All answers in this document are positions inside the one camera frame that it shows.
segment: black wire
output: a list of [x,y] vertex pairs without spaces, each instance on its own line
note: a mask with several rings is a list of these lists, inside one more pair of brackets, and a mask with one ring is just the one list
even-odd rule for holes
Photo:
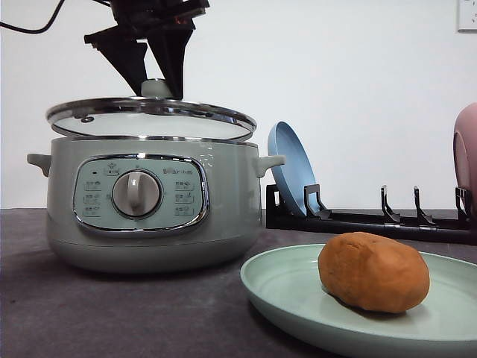
[[[93,0],[93,1],[96,1],[97,3],[105,5],[105,6],[111,6],[110,4],[108,4],[108,3],[106,3],[105,1],[102,1],[102,0]],[[45,26],[43,26],[42,28],[39,28],[37,30],[30,30],[28,28],[19,28],[19,27],[13,26],[13,25],[6,24],[4,22],[0,22],[0,27],[7,28],[7,29],[13,30],[13,31],[22,32],[23,34],[41,34],[45,31],[47,31],[51,27],[51,25],[53,25],[53,22],[57,18],[57,15],[60,12],[60,9],[63,6],[64,2],[65,2],[65,0],[60,0],[58,2],[58,5],[54,9],[53,15],[51,15],[51,18],[49,19],[49,21],[46,23]]]
[[101,5],[104,5],[104,6],[109,6],[111,7],[111,4],[107,3],[105,0],[93,0],[94,2],[97,2]]

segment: green plate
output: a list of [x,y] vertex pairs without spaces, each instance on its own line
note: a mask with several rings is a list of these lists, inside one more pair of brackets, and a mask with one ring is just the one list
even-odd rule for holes
[[251,302],[277,327],[349,357],[477,357],[477,265],[421,253],[431,277],[426,299],[399,315],[371,313],[325,293],[322,248],[266,251],[241,267]]

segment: control knob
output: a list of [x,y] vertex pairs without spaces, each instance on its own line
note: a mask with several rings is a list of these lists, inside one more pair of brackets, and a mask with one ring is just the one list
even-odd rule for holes
[[113,187],[113,202],[127,216],[144,216],[159,203],[160,187],[152,175],[134,171],[122,175]]

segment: gray table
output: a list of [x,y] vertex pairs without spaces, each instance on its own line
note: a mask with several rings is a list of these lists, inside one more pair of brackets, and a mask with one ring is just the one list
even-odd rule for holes
[[[242,257],[179,274],[98,274],[48,249],[45,210],[1,211],[1,356],[337,357],[276,328],[253,308],[241,264],[330,234],[264,230]],[[405,242],[477,263],[477,246]]]

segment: glass lid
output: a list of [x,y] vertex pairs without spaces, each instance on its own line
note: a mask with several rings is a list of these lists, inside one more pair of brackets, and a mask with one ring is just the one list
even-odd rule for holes
[[46,117],[66,136],[176,136],[249,139],[256,122],[243,113],[210,104],[146,97],[95,98],[59,104]]

